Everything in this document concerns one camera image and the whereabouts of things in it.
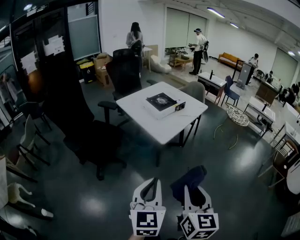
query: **fluorescent light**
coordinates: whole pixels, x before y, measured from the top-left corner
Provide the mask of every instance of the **fluorescent light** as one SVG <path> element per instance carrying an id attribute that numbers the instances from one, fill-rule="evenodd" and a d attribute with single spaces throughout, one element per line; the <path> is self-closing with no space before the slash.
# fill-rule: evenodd
<path id="1" fill-rule="evenodd" d="M 28 5 L 26 5 L 26 6 L 24 7 L 24 11 L 29 10 L 31 7 L 32 7 L 32 4 L 31 4 L 31 3 L 28 4 Z"/>
<path id="2" fill-rule="evenodd" d="M 291 56 L 295 56 L 295 54 L 292 51 L 288 51 L 288 54 L 290 54 Z"/>
<path id="3" fill-rule="evenodd" d="M 6 26 L 4 26 L 3 28 L 1 28 L 1 29 L 0 29 L 0 32 L 1 32 L 3 29 L 5 29 L 5 27 L 6 27 Z"/>
<path id="4" fill-rule="evenodd" d="M 232 25 L 235 28 L 239 28 L 237 25 L 233 24 L 232 22 L 230 23 L 230 25 Z"/>
<path id="5" fill-rule="evenodd" d="M 218 13 L 215 9 L 208 7 L 207 10 L 211 11 L 212 13 L 218 15 L 219 17 L 225 18 L 223 15 L 221 15 L 220 13 Z"/>

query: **wire basket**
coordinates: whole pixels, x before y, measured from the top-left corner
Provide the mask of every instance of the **wire basket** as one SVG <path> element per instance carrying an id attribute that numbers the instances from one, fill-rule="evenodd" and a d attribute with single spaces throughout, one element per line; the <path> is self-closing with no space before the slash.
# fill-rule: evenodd
<path id="1" fill-rule="evenodd" d="M 242 127 L 247 127 L 250 122 L 248 116 L 242 110 L 238 109 L 232 104 L 226 103 L 226 105 L 227 105 L 226 113 L 228 117 L 234 123 Z"/>

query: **woman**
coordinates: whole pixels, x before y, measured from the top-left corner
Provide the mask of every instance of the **woman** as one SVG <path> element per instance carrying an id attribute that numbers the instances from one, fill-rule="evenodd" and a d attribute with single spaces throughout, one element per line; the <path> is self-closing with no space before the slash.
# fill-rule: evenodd
<path id="1" fill-rule="evenodd" d="M 127 34 L 126 45 L 128 48 L 131 48 L 139 58 L 139 68 L 141 72 L 143 66 L 143 35 L 138 22 L 132 23 L 131 30 Z"/>

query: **ceiling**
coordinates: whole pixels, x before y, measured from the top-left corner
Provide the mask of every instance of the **ceiling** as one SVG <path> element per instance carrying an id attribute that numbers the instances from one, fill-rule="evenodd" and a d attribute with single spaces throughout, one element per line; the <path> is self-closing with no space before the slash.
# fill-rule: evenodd
<path id="1" fill-rule="evenodd" d="M 275 43 L 283 51 L 293 51 L 296 60 L 300 61 L 300 29 L 282 18 L 260 6 L 241 0 L 162 0 L 185 7 L 194 8 L 201 12 L 210 13 L 207 7 L 214 8 L 225 18 L 217 17 L 223 23 L 234 23 L 240 28 L 257 34 L 264 39 Z"/>

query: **man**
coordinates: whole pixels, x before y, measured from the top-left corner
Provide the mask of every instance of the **man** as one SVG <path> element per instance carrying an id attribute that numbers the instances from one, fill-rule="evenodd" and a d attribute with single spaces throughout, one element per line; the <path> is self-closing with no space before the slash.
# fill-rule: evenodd
<path id="1" fill-rule="evenodd" d="M 252 77 L 252 74 L 254 73 L 254 70 L 258 67 L 258 54 L 256 53 L 254 57 L 250 58 L 248 61 L 248 64 L 251 65 L 251 70 L 248 76 L 248 79 L 246 81 L 246 85 L 250 82 L 250 79 Z"/>
<path id="2" fill-rule="evenodd" d="M 266 76 L 264 77 L 267 81 L 267 83 L 272 83 L 273 81 L 273 71 L 270 71 L 269 74 L 266 74 Z"/>
<path id="3" fill-rule="evenodd" d="M 190 72 L 191 75 L 197 75 L 199 73 L 200 67 L 201 67 L 201 59 L 202 59 L 202 53 L 204 49 L 204 44 L 206 42 L 205 36 L 202 35 L 201 29 L 197 28 L 194 30 L 196 33 L 196 44 L 189 44 L 190 47 L 194 46 L 195 47 L 195 52 L 194 52 L 194 70 Z"/>

